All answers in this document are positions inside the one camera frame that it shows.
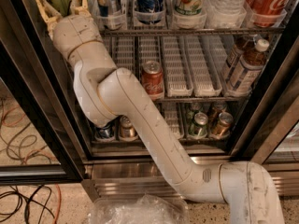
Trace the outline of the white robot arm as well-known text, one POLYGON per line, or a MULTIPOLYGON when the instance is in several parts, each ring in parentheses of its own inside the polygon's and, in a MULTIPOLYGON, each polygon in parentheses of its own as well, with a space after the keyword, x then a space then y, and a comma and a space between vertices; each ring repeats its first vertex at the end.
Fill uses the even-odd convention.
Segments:
POLYGON ((62 16, 36 0, 54 47, 74 72, 73 89, 88 120, 103 127, 129 118, 165 181, 197 203, 228 203, 231 224, 285 224, 271 175, 250 161, 197 164, 174 136, 135 75, 111 59, 87 0, 71 0, 62 16))

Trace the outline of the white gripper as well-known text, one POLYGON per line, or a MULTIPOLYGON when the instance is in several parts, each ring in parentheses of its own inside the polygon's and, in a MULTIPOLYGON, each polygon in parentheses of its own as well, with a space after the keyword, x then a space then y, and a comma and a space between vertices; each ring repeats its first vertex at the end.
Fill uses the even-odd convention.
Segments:
POLYGON ((58 12, 47 0, 36 0, 37 8, 47 25, 54 47, 68 59, 83 44, 102 42, 97 25, 88 9, 88 0, 72 0, 70 14, 61 20, 58 12))

